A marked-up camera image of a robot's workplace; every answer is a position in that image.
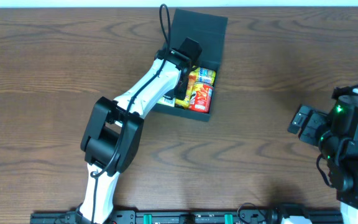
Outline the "yellow snack packet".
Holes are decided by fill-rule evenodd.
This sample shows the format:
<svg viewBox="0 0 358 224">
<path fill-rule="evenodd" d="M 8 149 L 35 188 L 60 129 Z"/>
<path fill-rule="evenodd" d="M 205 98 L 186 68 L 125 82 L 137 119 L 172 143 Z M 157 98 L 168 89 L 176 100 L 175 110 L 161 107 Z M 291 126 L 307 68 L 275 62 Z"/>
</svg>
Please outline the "yellow snack packet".
<svg viewBox="0 0 358 224">
<path fill-rule="evenodd" d="M 188 109 L 190 105 L 190 96 L 193 89 L 193 85 L 196 82 L 196 79 L 198 77 L 198 74 L 196 72 L 190 72 L 188 77 L 188 85 L 186 89 L 185 98 L 183 100 L 175 100 L 175 106 L 177 108 L 183 108 L 185 110 Z"/>
</svg>

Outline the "green yellow juice carton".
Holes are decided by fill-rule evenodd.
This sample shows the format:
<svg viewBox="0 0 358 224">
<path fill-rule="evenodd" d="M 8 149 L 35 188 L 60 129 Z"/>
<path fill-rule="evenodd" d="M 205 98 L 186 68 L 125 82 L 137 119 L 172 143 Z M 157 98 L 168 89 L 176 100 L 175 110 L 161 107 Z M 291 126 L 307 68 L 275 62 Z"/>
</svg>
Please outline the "green yellow juice carton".
<svg viewBox="0 0 358 224">
<path fill-rule="evenodd" d="M 167 98 L 167 97 L 163 96 L 158 100 L 157 103 L 160 105 L 174 107 L 175 106 L 175 98 Z"/>
</svg>

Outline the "red chips can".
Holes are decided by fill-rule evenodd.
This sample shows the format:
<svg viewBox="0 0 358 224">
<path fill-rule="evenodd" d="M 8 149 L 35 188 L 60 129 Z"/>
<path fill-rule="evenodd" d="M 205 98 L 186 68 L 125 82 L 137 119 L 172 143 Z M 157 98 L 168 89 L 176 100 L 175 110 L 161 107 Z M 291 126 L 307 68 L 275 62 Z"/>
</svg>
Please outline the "red chips can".
<svg viewBox="0 0 358 224">
<path fill-rule="evenodd" d="M 213 90 L 214 87 L 210 84 L 203 82 L 194 83 L 188 109 L 200 113 L 208 113 Z"/>
</svg>

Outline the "yellow mentos bottle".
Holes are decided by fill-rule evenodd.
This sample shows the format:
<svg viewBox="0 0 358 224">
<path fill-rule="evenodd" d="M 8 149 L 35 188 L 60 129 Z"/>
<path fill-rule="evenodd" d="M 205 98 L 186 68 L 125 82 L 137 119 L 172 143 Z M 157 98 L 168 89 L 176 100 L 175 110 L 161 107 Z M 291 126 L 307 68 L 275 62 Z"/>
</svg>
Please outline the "yellow mentos bottle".
<svg viewBox="0 0 358 224">
<path fill-rule="evenodd" d="M 195 73 L 196 73 L 197 82 L 203 82 L 209 85 L 214 85 L 214 81 L 216 78 L 216 72 L 214 70 L 199 67 L 195 70 Z"/>
</svg>

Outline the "dark green box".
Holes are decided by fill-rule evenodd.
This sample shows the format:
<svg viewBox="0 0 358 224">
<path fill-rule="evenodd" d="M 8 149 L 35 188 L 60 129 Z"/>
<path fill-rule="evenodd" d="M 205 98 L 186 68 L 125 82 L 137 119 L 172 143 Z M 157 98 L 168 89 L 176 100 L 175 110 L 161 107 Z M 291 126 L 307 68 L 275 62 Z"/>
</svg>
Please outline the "dark green box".
<svg viewBox="0 0 358 224">
<path fill-rule="evenodd" d="M 170 46 L 178 49 L 186 37 L 197 41 L 202 48 L 201 55 L 198 58 L 200 67 L 214 70 L 217 73 L 216 78 L 218 78 L 223 57 L 227 21 L 228 18 L 226 17 L 176 9 L 171 26 Z M 184 110 L 161 104 L 156 104 L 152 108 L 152 111 L 208 122 L 215 104 L 216 80 L 213 86 L 214 90 L 211 94 L 211 104 L 208 113 Z"/>
</svg>

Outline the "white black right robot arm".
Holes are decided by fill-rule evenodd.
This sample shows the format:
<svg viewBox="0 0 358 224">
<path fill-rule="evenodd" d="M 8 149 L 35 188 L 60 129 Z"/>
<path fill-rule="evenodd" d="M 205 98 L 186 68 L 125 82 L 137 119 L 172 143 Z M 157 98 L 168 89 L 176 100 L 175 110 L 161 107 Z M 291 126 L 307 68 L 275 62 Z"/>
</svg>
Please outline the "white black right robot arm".
<svg viewBox="0 0 358 224">
<path fill-rule="evenodd" d="M 288 127 L 299 140 L 319 149 L 327 162 L 324 183 L 336 190 L 344 223 L 358 223 L 358 89 L 336 88 L 330 112 L 300 105 Z"/>
</svg>

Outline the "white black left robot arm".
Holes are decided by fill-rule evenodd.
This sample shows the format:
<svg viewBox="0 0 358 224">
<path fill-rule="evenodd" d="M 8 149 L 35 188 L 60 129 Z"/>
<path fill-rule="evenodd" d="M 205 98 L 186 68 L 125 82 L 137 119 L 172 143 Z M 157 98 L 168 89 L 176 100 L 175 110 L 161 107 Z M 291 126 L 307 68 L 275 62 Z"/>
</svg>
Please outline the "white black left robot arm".
<svg viewBox="0 0 358 224">
<path fill-rule="evenodd" d="M 139 148 L 145 117 L 189 74 L 201 52 L 201 47 L 184 46 L 159 50 L 149 71 L 132 88 L 113 100 L 102 97 L 94 104 L 80 144 L 89 177 L 84 202 L 76 212 L 77 223 L 108 219 L 119 175 Z"/>
</svg>

